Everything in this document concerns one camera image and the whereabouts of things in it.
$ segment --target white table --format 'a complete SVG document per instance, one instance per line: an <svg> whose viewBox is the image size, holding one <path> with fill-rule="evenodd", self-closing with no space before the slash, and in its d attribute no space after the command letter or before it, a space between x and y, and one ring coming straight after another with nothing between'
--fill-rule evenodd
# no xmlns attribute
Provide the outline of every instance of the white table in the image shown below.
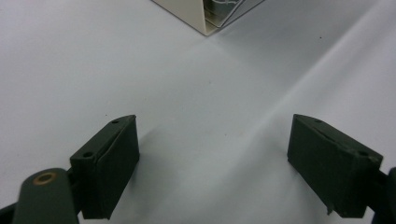
<svg viewBox="0 0 396 224"><path fill-rule="evenodd" d="M112 119L141 160L110 221L341 219L287 162L292 114L396 166L396 2L267 0L204 37L149 0L0 2L0 207Z"/></svg>

